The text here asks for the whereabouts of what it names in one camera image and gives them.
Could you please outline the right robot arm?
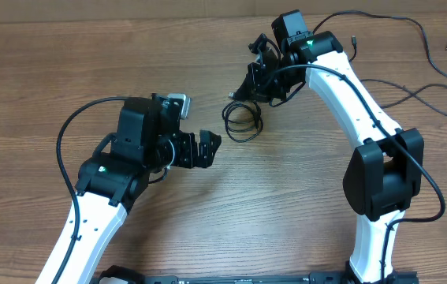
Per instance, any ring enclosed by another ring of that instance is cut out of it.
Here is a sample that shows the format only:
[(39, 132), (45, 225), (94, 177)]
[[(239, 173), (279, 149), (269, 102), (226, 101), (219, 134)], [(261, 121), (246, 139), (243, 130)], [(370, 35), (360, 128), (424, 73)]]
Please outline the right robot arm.
[(308, 30), (299, 10), (271, 25), (274, 38), (261, 34), (248, 48), (255, 62), (236, 101), (288, 102), (303, 86), (316, 92), (353, 150), (343, 190), (356, 213), (355, 247), (340, 283), (417, 283), (415, 272), (398, 272), (391, 258), (399, 221), (419, 193), (423, 138), (403, 130), (373, 100), (352, 70), (332, 32)]

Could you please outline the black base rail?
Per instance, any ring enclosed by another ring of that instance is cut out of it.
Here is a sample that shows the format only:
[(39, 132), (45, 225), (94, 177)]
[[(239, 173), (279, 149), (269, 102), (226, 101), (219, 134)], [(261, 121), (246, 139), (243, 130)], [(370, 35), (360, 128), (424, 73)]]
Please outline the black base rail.
[(113, 265), (90, 284), (356, 284), (359, 280), (349, 271), (317, 271), (307, 275), (267, 275), (183, 278), (145, 276), (126, 267)]

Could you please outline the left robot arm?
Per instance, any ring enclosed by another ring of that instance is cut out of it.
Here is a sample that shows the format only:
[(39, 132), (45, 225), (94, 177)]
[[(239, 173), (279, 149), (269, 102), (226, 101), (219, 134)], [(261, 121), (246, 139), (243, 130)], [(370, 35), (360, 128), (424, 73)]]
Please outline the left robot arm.
[(120, 101), (116, 131), (81, 165), (76, 183), (60, 169), (72, 206), (39, 283), (146, 283), (144, 275), (125, 267), (113, 265), (100, 275), (95, 270), (135, 201), (153, 184), (151, 174), (162, 181), (171, 167), (208, 168), (222, 143), (210, 131), (181, 132), (191, 103), (185, 94)]

